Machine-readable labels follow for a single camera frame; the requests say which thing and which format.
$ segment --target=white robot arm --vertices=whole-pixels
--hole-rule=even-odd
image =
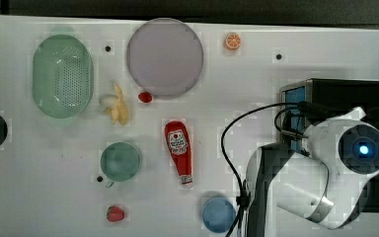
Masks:
[[[356,108],[309,126],[302,140],[307,156],[280,143],[258,148],[247,168],[247,236],[267,236],[270,202],[329,229],[347,222],[379,174],[379,131],[363,117]]]

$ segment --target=black cable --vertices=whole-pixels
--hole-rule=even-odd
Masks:
[[[242,114],[241,116],[237,117],[236,119],[234,119],[232,122],[230,122],[230,124],[224,129],[223,133],[221,134],[221,142],[220,142],[220,144],[221,144],[221,152],[223,153],[224,158],[226,159],[227,163],[229,164],[230,168],[233,171],[233,174],[236,176],[236,179],[238,181],[240,196],[237,199],[239,200],[239,202],[240,201],[244,202],[244,200],[246,200],[246,198],[247,198],[247,194],[246,194],[246,191],[244,190],[244,188],[242,186],[242,181],[241,181],[241,178],[240,178],[238,172],[236,171],[235,167],[233,166],[232,162],[230,161],[229,157],[227,156],[226,150],[224,148],[224,137],[225,137],[227,131],[238,120],[240,120],[240,119],[242,119],[242,118],[244,118],[244,117],[246,117],[248,115],[251,115],[253,113],[256,113],[256,112],[259,112],[259,111],[263,111],[265,109],[272,108],[272,107],[279,107],[279,106],[297,106],[297,103],[276,103],[276,104],[272,104],[272,105],[268,105],[268,106],[264,106],[264,107],[259,107],[257,109],[252,110],[252,111],[246,112],[246,113]],[[229,231],[227,232],[226,237],[230,237],[230,235],[233,232],[233,229],[235,228],[236,224],[238,224],[238,222],[240,222],[239,225],[238,225],[238,228],[240,228],[242,226],[244,208],[246,208],[246,207],[245,206],[240,206],[239,207],[238,214],[236,215],[235,220],[233,221],[233,223],[232,223]]]
[[[278,130],[278,131],[281,131],[281,127],[279,127],[278,125],[278,120],[279,118],[282,116],[282,114],[284,114],[285,112],[288,112],[288,111],[292,111],[292,110],[298,110],[298,107],[287,107],[281,111],[279,111],[275,118],[273,119],[273,125],[275,126],[275,128]],[[296,138],[298,138],[297,136],[300,136],[298,135],[299,133],[301,133],[298,129],[293,129],[293,128],[290,128],[289,129],[290,131],[292,132],[295,132],[296,133]]]

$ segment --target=green cup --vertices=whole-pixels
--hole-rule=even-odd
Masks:
[[[114,182],[124,182],[135,176],[140,169],[141,157],[136,148],[124,142],[110,145],[101,156],[101,169],[111,181],[107,188]]]

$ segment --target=orange fruit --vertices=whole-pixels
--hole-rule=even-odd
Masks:
[[[241,38],[236,33],[230,33],[224,40],[224,46],[229,50],[236,50],[241,46]]]

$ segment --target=blue cup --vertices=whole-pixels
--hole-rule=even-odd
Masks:
[[[214,233],[228,231],[235,218],[236,210],[225,197],[209,199],[202,209],[202,221],[205,227]]]

